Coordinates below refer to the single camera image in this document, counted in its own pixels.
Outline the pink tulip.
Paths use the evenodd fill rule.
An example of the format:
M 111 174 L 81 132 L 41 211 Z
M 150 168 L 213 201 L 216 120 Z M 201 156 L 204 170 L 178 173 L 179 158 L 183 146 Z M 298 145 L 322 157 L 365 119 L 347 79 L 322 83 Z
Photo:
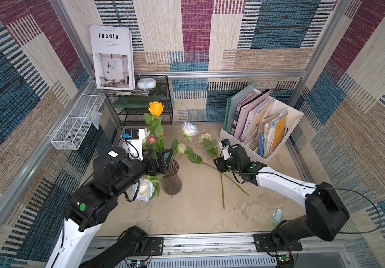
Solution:
M 155 139 L 153 136 L 150 136 L 150 137 L 148 138 L 148 140 L 149 140 L 149 142 L 150 142 L 151 145 L 153 145 L 153 144 L 156 142 L 156 139 Z

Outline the white tulip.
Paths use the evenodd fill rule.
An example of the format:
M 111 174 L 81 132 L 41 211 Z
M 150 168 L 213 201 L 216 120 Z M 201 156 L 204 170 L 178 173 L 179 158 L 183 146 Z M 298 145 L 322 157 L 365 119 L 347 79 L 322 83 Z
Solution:
M 144 138 L 142 140 L 143 143 L 146 143 L 148 140 L 148 137 L 150 136 L 151 131 L 147 128 L 144 129 Z

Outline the orange rose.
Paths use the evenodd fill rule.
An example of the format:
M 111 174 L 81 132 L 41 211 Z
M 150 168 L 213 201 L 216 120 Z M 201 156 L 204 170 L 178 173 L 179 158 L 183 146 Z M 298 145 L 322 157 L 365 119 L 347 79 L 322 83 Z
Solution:
M 149 140 L 147 140 L 146 145 L 151 146 L 154 151 L 160 151 L 164 149 L 165 142 L 161 119 L 164 107 L 165 106 L 161 102 L 151 102 L 148 108 L 149 113 L 144 114 L 145 122 L 151 131 L 150 136 L 153 136 L 156 139 L 156 142 L 153 145 L 151 145 Z

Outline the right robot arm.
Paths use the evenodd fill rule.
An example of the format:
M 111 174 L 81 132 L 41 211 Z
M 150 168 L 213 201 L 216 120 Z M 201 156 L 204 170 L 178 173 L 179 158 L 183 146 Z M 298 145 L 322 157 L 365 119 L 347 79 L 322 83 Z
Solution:
M 222 154 L 214 160 L 217 169 L 240 176 L 244 182 L 271 189 L 305 208 L 305 215 L 283 220 L 271 231 L 271 247 L 286 250 L 307 237 L 332 241 L 349 220 L 350 214 L 335 188 L 328 183 L 313 184 L 286 176 L 264 163 L 251 161 L 241 145 L 221 143 Z

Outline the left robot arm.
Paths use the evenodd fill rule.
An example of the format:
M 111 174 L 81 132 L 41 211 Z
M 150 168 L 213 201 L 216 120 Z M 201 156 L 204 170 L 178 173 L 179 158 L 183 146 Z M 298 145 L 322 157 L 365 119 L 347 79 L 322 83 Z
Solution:
M 46 264 L 48 268 L 114 268 L 124 259 L 150 256 L 148 234 L 137 226 L 127 229 L 111 247 L 96 257 L 83 261 L 95 234 L 117 207 L 120 195 L 128 196 L 132 186 L 140 187 L 145 175 L 166 173 L 173 149 L 148 150 L 143 158 L 130 159 L 121 147 L 110 147 L 93 162 L 94 178 L 76 190 L 68 202 L 62 231 Z

